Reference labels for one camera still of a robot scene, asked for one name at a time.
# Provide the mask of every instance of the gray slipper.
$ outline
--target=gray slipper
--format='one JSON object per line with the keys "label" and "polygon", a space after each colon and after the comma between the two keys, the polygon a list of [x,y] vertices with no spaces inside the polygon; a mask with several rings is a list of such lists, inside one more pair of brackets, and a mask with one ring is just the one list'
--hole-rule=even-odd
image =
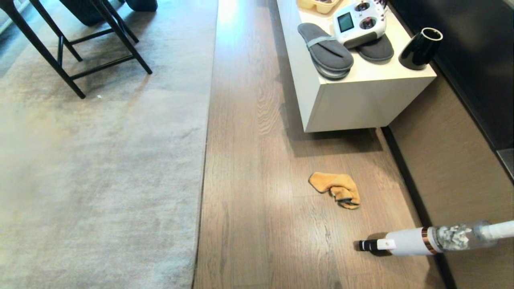
{"label": "gray slipper", "polygon": [[356,47],[359,55],[370,62],[389,60],[394,55],[394,49],[387,35]]}
{"label": "gray slipper", "polygon": [[352,54],[335,37],[313,23],[300,24],[298,33],[307,43],[314,66],[323,77],[338,80],[350,72],[353,65]]}

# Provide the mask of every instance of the gray rug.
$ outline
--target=gray rug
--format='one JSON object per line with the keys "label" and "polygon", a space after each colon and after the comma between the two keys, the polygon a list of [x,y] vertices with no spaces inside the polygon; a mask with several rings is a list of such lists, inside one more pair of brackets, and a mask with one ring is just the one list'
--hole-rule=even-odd
{"label": "gray rug", "polygon": [[[43,4],[70,39],[105,28]],[[3,48],[0,288],[191,286],[217,1],[118,11],[154,74],[132,60],[90,75],[77,81],[85,100],[23,36]],[[84,62],[65,49],[70,73],[127,54],[114,34],[76,49]]]}

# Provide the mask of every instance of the cleaning cloth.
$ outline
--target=cleaning cloth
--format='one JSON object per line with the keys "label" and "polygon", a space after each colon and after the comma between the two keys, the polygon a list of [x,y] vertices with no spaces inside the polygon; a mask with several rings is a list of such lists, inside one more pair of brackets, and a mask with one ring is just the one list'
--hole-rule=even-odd
{"label": "cleaning cloth", "polygon": [[323,77],[339,80],[348,75],[353,65],[352,54],[335,37],[313,23],[300,24],[298,33],[307,43],[314,66]]}
{"label": "cleaning cloth", "polygon": [[394,55],[393,45],[385,34],[379,39],[357,46],[356,50],[362,58],[370,62],[389,60]]}
{"label": "cleaning cloth", "polygon": [[315,172],[310,176],[309,183],[320,193],[330,191],[341,207],[353,210],[360,206],[357,185],[349,175]]}

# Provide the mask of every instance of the baseboard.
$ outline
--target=baseboard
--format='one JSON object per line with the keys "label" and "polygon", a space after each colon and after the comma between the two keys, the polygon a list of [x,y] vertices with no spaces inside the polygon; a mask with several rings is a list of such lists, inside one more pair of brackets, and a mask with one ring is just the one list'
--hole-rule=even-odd
{"label": "baseboard", "polygon": [[[383,132],[384,138],[389,146],[389,149],[391,150],[391,154],[393,155],[396,165],[400,171],[400,174],[403,177],[403,180],[405,181],[405,186],[407,187],[407,190],[409,191],[409,194],[412,198],[412,203],[414,203],[414,207],[416,208],[416,211],[419,215],[421,224],[423,226],[432,226],[432,221],[430,220],[430,216],[428,215],[427,209],[426,209],[425,205],[423,204],[421,196],[419,195],[419,191],[417,190],[416,183],[414,182],[414,179],[411,176],[409,168],[407,167],[407,163],[405,163],[405,160],[404,160],[403,156],[401,155],[400,148],[398,147],[398,144],[396,143],[393,132],[391,131],[391,129],[389,127],[382,128],[382,132]],[[447,289],[456,289],[457,286],[456,286],[455,280],[453,279],[453,276],[451,274],[450,266],[448,265],[448,261],[446,260],[445,255],[437,254],[437,255],[434,255],[434,257],[435,257],[435,262],[437,264],[437,267],[439,268],[439,272],[445,283],[446,288]]]}

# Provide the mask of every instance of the black cup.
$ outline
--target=black cup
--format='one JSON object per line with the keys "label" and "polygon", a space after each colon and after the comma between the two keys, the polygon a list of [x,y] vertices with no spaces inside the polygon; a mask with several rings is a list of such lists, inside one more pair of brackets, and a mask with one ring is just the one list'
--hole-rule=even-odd
{"label": "black cup", "polygon": [[443,34],[438,30],[423,28],[410,40],[398,60],[406,68],[421,70],[434,58],[442,39]]}

